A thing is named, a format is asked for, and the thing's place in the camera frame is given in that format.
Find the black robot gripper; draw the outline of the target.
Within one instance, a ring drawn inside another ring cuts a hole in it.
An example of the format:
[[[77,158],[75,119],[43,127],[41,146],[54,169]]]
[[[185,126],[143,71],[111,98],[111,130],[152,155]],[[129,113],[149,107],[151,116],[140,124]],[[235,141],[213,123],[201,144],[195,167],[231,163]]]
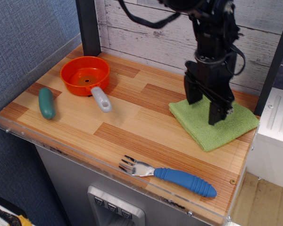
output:
[[[209,125],[222,121],[233,112],[234,95],[229,87],[237,59],[236,53],[220,58],[207,58],[195,53],[196,62],[187,61],[184,88],[188,103],[194,104],[206,96],[210,101]]]

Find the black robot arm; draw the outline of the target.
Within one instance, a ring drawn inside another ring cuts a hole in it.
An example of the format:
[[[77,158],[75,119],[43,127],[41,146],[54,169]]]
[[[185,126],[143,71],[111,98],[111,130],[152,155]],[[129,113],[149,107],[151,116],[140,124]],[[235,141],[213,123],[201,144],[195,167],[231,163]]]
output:
[[[162,0],[161,4],[192,21],[197,49],[195,62],[185,63],[184,87],[187,101],[194,104],[203,96],[210,100],[208,123],[224,120],[233,111],[234,95],[229,81],[237,56],[244,56],[234,45],[239,27],[234,18],[232,0]]]

